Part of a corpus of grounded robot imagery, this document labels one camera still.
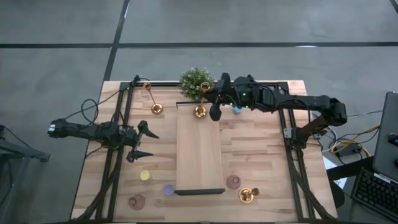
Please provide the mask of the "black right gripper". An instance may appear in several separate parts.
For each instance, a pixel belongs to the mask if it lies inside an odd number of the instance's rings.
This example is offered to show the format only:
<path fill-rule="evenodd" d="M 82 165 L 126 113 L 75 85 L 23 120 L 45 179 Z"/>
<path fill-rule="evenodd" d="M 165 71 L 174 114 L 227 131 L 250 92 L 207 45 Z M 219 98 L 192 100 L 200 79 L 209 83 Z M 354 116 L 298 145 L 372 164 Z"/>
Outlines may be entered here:
<path fill-rule="evenodd" d="M 229 73 L 223 72 L 220 80 L 205 92 L 205 99 L 212 103 L 210 107 L 210 118 L 219 121 L 221 118 L 220 105 L 241 106 L 236 89 L 231 85 Z"/>

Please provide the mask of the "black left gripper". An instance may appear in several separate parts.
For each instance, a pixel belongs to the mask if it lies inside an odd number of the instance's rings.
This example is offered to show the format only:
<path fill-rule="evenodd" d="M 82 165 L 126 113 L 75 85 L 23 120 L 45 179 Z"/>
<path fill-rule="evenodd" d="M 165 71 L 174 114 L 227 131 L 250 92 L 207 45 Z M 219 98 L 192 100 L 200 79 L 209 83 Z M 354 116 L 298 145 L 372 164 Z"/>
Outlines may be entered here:
<path fill-rule="evenodd" d="M 140 123 L 137 125 L 137 128 L 139 130 L 140 136 L 146 135 L 147 137 L 150 138 L 155 138 L 155 139 L 159 138 L 156 134 L 154 134 L 152 131 L 149 130 L 148 123 L 145 120 L 141 120 Z M 120 126 L 119 135 L 120 135 L 119 146 L 131 147 L 131 151 L 128 152 L 126 157 L 128 162 L 134 162 L 135 160 L 138 160 L 139 158 L 142 157 L 153 156 L 152 153 L 136 150 L 138 133 L 133 126 Z"/>

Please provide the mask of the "tall gold candlestick holder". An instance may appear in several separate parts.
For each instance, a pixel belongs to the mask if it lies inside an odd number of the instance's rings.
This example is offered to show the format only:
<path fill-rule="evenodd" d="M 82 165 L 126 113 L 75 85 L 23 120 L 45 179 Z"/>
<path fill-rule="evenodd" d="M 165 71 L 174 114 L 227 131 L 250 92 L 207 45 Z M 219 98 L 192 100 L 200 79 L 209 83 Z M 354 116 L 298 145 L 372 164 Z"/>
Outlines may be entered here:
<path fill-rule="evenodd" d="M 150 98 L 151 98 L 151 100 L 152 100 L 152 102 L 153 102 L 153 105 L 152 105 L 152 107 L 151 107 L 152 113 L 153 113 L 153 114 L 161 114 L 161 113 L 163 112 L 163 108 L 164 108 L 164 107 L 163 107 L 162 104 L 159 104 L 159 103 L 157 103 L 157 102 L 155 101 L 155 99 L 154 99 L 154 97 L 153 97 L 153 95 L 152 95 L 152 92 L 151 92 L 151 88 L 152 88 L 151 83 L 145 82 L 145 83 L 143 84 L 143 87 L 144 87 L 145 90 L 147 90 L 147 91 L 149 92 Z"/>
<path fill-rule="evenodd" d="M 193 114 L 197 117 L 197 118 L 204 118 L 207 114 L 207 110 L 204 106 L 204 97 L 203 94 L 206 93 L 209 89 L 211 88 L 211 85 L 209 82 L 203 82 L 200 85 L 200 89 L 201 89 L 201 100 L 200 100 L 200 104 L 198 106 L 196 106 L 193 110 Z"/>

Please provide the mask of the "pink ribbed glass candle holder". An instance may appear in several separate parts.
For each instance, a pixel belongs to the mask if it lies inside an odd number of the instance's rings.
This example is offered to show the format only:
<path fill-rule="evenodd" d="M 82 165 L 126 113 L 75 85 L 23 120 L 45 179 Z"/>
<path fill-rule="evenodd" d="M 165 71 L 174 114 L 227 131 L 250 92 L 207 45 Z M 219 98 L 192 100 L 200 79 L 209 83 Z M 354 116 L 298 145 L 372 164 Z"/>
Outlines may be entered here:
<path fill-rule="evenodd" d="M 133 210 L 142 210 L 146 204 L 146 199 L 143 195 L 136 194 L 129 199 L 128 204 Z"/>
<path fill-rule="evenodd" d="M 241 186 L 241 179 L 237 175 L 229 175 L 226 179 L 226 185 L 229 189 L 238 189 Z"/>

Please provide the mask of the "short gold candlestick holder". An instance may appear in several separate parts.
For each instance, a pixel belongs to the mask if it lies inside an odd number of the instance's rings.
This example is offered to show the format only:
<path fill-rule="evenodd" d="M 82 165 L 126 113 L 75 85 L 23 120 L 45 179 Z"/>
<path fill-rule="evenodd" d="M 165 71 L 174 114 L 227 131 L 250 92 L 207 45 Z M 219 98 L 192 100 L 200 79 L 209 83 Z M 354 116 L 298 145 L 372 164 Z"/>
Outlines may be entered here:
<path fill-rule="evenodd" d="M 257 197 L 260 194 L 260 191 L 258 188 L 242 188 L 239 191 L 239 199 L 243 203 L 251 203 L 255 197 Z"/>

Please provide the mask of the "green potted plant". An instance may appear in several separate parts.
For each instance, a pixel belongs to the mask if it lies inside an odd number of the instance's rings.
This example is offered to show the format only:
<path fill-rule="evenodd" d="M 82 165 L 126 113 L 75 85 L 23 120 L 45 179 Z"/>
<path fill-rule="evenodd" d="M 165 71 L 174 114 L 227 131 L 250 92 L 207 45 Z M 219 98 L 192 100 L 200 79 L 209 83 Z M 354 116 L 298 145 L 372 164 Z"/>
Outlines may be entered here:
<path fill-rule="evenodd" d="M 180 77 L 180 93 L 193 101 L 200 101 L 202 96 L 201 84 L 208 82 L 211 86 L 214 77 L 206 68 L 192 67 L 182 73 Z"/>

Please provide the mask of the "wooden riser shelf black legs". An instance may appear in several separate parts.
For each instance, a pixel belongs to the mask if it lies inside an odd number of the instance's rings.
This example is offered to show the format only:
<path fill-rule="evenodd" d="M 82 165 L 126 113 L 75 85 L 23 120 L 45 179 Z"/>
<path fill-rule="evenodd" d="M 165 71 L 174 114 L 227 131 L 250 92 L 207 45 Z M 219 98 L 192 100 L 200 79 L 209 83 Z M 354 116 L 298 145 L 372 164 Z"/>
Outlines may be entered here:
<path fill-rule="evenodd" d="M 208 110 L 197 116 L 198 103 L 177 103 L 177 169 L 179 196 L 216 195 L 225 191 L 219 122 Z"/>

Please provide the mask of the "grey metal stand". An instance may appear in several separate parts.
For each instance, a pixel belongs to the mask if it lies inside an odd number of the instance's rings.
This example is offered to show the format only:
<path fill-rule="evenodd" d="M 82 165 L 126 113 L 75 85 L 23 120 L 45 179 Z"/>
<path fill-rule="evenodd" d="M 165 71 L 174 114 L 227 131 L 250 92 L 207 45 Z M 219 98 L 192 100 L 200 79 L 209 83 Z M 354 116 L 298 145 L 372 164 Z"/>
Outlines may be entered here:
<path fill-rule="evenodd" d="M 5 131 L 8 131 L 17 140 L 25 144 L 25 146 L 7 141 L 4 137 Z M 27 165 L 25 158 L 34 158 L 40 162 L 48 162 L 50 154 L 30 147 L 9 128 L 0 124 L 0 224 L 6 224 L 9 221 L 15 202 L 15 188 L 18 181 L 22 179 L 22 172 Z M 17 171 L 17 177 L 14 177 L 14 171 L 12 170 L 12 160 L 14 159 L 22 160 L 21 166 Z"/>

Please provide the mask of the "white paper sheet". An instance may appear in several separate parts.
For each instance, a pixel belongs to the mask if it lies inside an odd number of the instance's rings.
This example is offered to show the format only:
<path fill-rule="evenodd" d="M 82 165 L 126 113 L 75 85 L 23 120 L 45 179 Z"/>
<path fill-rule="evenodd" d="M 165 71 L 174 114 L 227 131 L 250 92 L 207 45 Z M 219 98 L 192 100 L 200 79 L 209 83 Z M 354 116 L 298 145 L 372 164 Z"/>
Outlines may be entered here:
<path fill-rule="evenodd" d="M 327 159 L 325 156 L 323 156 L 323 162 L 324 162 L 324 165 L 325 165 L 325 169 L 326 169 L 326 170 L 329 170 L 329 169 L 332 169 L 332 168 L 337 167 L 337 165 L 336 165 L 335 163 L 333 163 L 331 160 Z M 335 183 L 339 188 L 344 189 L 344 186 L 345 186 L 345 184 L 346 184 L 347 179 L 348 179 L 348 178 L 345 177 L 345 178 L 341 178 L 341 179 L 338 179 L 338 180 L 334 180 L 334 183 Z"/>

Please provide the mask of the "black power adapter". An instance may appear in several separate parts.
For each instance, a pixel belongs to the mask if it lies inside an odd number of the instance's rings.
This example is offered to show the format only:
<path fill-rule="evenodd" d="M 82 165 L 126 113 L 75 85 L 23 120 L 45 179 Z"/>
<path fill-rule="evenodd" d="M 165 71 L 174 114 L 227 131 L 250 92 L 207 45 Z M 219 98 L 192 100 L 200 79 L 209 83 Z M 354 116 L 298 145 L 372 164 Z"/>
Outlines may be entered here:
<path fill-rule="evenodd" d="M 352 144 L 344 148 L 343 150 L 340 150 L 336 153 L 338 157 L 344 157 L 344 156 L 349 156 L 353 154 L 360 153 L 362 150 L 362 147 L 357 145 L 357 144 Z"/>

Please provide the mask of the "grey laptop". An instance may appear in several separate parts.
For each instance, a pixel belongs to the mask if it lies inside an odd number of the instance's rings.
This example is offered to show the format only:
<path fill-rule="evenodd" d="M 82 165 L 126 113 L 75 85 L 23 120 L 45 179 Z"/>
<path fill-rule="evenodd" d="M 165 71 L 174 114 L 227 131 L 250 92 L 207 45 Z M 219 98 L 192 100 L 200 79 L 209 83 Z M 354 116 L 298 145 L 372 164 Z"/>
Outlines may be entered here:
<path fill-rule="evenodd" d="M 373 168 L 398 182 L 398 93 L 386 93 Z"/>

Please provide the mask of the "black keyboard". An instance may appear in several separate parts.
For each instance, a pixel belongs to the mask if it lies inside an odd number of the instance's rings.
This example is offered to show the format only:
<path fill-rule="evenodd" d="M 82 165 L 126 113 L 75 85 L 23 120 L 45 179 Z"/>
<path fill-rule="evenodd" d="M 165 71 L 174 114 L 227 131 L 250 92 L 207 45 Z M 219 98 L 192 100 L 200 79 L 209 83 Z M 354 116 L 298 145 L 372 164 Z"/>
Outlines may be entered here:
<path fill-rule="evenodd" d="M 361 169 L 351 191 L 353 200 L 398 223 L 398 182 Z"/>

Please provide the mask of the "black aluminium table frame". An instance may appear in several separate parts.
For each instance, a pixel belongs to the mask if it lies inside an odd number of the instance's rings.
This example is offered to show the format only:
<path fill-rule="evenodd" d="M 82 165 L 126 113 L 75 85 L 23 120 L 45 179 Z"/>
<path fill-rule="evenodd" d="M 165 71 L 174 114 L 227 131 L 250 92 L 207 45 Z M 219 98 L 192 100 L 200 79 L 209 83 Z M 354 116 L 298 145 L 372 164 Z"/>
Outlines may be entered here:
<path fill-rule="evenodd" d="M 220 195 L 166 196 L 165 184 L 176 180 L 177 103 L 183 101 L 179 85 L 173 81 L 154 82 L 152 95 L 163 105 L 161 114 L 153 114 L 149 92 L 141 84 L 122 95 L 124 82 L 103 85 L 99 122 L 110 119 L 117 106 L 129 112 L 129 124 L 148 122 L 159 138 L 143 137 L 140 149 L 153 156 L 133 163 L 123 159 L 113 213 L 109 199 L 103 203 L 103 222 L 294 222 L 297 220 L 292 184 L 278 113 L 246 110 L 234 114 L 222 109 L 220 121 L 223 175 L 237 175 L 242 187 L 258 188 L 260 194 L 251 203 L 242 203 L 238 191 L 226 189 Z M 142 181 L 141 170 L 151 178 Z M 128 201 L 136 194 L 146 199 L 142 210 L 133 210 Z"/>

